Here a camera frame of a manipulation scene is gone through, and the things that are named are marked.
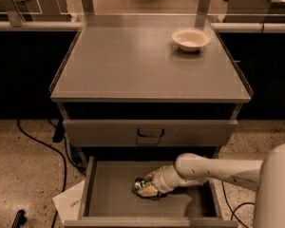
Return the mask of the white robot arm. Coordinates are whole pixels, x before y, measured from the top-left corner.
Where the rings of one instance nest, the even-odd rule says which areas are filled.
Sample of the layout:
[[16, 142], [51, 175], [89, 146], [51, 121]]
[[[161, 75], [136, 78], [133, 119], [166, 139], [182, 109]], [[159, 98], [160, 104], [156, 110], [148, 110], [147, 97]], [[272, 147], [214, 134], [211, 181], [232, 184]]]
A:
[[184, 153], [134, 182], [142, 198], [159, 198], [177, 187], [202, 184], [210, 179], [232, 183], [256, 192], [253, 228], [285, 228], [285, 143], [264, 160], [207, 159]]

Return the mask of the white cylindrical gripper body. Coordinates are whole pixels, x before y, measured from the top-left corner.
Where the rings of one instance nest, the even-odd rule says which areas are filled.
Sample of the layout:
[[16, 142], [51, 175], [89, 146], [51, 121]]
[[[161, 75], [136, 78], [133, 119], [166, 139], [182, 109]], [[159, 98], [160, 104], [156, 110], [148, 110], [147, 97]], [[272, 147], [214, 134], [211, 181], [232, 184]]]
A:
[[158, 169], [153, 178], [153, 186], [163, 194], [172, 192], [175, 188], [185, 186], [188, 183], [183, 179], [173, 165], [165, 165]]

